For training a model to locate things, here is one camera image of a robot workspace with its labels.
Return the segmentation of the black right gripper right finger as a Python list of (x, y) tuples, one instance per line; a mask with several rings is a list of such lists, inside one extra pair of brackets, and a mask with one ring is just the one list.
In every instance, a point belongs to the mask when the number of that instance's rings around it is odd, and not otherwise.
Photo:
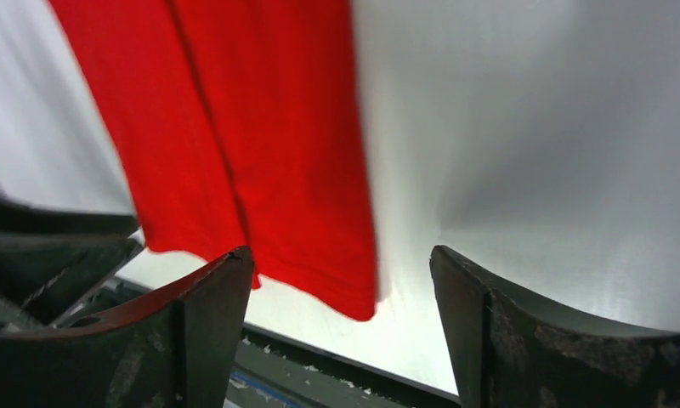
[(589, 314), (447, 246), (429, 260), (464, 407), (680, 407), (680, 331)]

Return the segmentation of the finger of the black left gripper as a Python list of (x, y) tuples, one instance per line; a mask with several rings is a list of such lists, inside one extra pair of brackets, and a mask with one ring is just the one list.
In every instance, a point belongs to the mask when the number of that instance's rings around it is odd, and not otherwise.
[(0, 326), (60, 322), (142, 251), (133, 238), (0, 246)]
[(27, 235), (131, 235), (135, 217), (30, 207), (0, 195), (0, 231)]

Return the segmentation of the red t shirt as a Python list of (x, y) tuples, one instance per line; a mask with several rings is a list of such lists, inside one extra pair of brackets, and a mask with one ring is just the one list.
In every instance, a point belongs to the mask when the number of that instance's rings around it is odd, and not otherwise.
[(53, 1), (156, 252), (367, 321), (377, 254), (348, 1)]

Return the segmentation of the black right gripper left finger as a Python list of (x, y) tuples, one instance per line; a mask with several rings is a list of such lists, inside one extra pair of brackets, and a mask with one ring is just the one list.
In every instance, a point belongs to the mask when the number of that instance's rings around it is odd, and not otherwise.
[(253, 268), (239, 246), (73, 326), (0, 334), (0, 407), (220, 407)]

